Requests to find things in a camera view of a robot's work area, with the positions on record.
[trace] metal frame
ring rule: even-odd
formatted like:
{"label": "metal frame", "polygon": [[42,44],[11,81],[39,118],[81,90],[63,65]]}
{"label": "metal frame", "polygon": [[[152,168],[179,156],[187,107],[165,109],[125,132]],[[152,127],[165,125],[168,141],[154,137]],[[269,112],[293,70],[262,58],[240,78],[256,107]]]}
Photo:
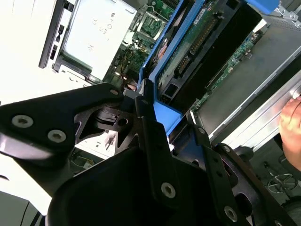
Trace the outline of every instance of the metal frame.
{"label": "metal frame", "polygon": [[[159,21],[162,22],[161,27],[160,27],[158,33],[157,33],[157,34],[155,35],[155,37],[153,37],[153,38],[150,37],[148,34],[146,34],[146,33],[144,33],[144,32],[141,31],[141,28],[142,28],[142,26],[143,26],[143,24],[144,24],[144,22],[145,22],[145,20],[146,20],[146,17],[148,17],[148,16],[150,16],[150,17],[152,17],[152,18],[154,18],[154,19],[157,19],[157,20],[159,20]],[[140,34],[145,35],[146,37],[152,38],[153,40],[157,40],[157,39],[159,38],[160,34],[162,33],[162,31],[163,31],[165,25],[166,25],[166,23],[165,23],[163,20],[161,20],[160,18],[154,16],[153,14],[150,14],[149,12],[145,12],[145,14],[143,15],[143,18],[142,18],[141,22],[139,23],[139,26],[137,27],[137,31],[138,31]]]}
{"label": "metal frame", "polygon": [[[251,214],[258,225],[274,221],[295,225],[231,148],[211,148],[203,129],[187,127],[192,129],[189,139],[182,133],[177,141],[184,139],[184,145],[175,145],[182,148],[181,155],[172,156],[164,127],[156,121],[153,91],[153,83],[144,80],[131,98],[102,83],[0,107],[1,152],[15,159],[48,194],[48,200],[53,198],[49,226],[87,219],[96,224],[100,218],[107,225],[141,219],[151,225],[165,221],[249,225],[246,216]],[[67,160],[74,144],[105,129],[118,132],[117,154],[71,178],[66,173]],[[185,149],[192,151],[190,163]],[[239,178],[234,186],[228,177],[231,172]],[[236,200],[239,193],[247,197],[242,204]],[[206,208],[200,211],[195,202],[204,200]],[[252,209],[246,212],[244,206],[249,203]],[[141,205],[148,211],[141,213]],[[103,206],[110,214],[99,211]]]}

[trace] screw hole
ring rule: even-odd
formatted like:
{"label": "screw hole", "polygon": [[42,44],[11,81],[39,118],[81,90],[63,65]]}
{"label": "screw hole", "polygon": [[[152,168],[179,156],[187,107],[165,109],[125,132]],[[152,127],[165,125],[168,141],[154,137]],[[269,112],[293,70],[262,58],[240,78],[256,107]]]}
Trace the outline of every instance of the screw hole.
{"label": "screw hole", "polygon": [[127,119],[120,119],[120,120],[117,122],[117,124],[118,124],[119,126],[127,125],[127,123],[128,123]]}
{"label": "screw hole", "polygon": [[193,160],[193,161],[192,161],[192,164],[195,164],[195,165],[199,166],[199,163],[198,163],[198,160],[197,160],[197,159]]}
{"label": "screw hole", "polygon": [[59,135],[58,133],[54,133],[54,134],[52,135],[52,137],[55,138],[55,139],[61,139],[61,138],[62,138],[62,136]]}
{"label": "screw hole", "polygon": [[118,95],[118,92],[117,92],[116,90],[114,90],[114,89],[111,89],[110,92],[111,92],[112,94],[114,94],[114,95]]}
{"label": "screw hole", "polygon": [[222,177],[222,173],[217,171],[216,174],[219,176],[219,177]]}

